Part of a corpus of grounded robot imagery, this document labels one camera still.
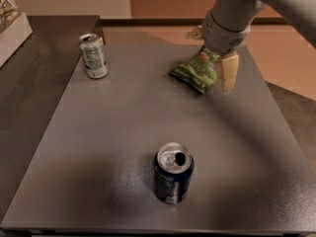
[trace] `dark blue can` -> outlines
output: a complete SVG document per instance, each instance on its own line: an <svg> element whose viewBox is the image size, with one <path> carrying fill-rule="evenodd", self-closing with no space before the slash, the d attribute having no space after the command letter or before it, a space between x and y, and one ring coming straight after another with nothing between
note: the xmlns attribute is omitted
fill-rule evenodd
<svg viewBox="0 0 316 237"><path fill-rule="evenodd" d="M154 159L155 194L166 203L178 203L187 194L194 158L189 150L177 143L162 146Z"/></svg>

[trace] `can top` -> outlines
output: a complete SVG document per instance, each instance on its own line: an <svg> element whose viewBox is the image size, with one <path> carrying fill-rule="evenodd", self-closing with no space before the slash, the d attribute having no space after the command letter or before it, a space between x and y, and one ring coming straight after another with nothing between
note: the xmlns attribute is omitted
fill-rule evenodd
<svg viewBox="0 0 316 237"><path fill-rule="evenodd" d="M79 41L81 43L93 42L97 39L98 39L98 36L96 34L85 34L85 35L79 37Z"/></svg>
<svg viewBox="0 0 316 237"><path fill-rule="evenodd" d="M159 149L157 161L166 172L180 174L191 166L192 155L185 146L177 142L170 142Z"/></svg>

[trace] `green chip bag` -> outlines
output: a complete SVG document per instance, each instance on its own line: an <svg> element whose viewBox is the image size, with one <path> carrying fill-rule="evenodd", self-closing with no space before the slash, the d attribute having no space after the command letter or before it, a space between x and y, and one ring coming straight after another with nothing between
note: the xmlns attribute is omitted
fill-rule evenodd
<svg viewBox="0 0 316 237"><path fill-rule="evenodd" d="M201 93L214 85L217 80L214 62L220 58L218 53L210 51L204 44L191 59L170 69L168 73L192 85Z"/></svg>

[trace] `silver can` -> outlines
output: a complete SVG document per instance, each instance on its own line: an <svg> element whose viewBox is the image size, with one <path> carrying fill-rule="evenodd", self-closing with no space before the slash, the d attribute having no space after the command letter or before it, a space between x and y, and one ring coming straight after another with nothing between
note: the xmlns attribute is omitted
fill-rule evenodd
<svg viewBox="0 0 316 237"><path fill-rule="evenodd" d="M163 145L154 159L155 195L166 203L178 203L187 194L194 158L188 148L171 142Z"/></svg>
<svg viewBox="0 0 316 237"><path fill-rule="evenodd" d="M103 50L102 38L95 34L86 34L79 38L79 42L87 75L93 79L105 77L109 69Z"/></svg>

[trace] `white box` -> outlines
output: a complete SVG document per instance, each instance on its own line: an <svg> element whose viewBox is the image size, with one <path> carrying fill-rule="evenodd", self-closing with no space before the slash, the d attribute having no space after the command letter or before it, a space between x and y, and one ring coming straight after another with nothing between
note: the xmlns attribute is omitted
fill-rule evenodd
<svg viewBox="0 0 316 237"><path fill-rule="evenodd" d="M26 14L23 13L0 34L0 67L32 32L28 18Z"/></svg>

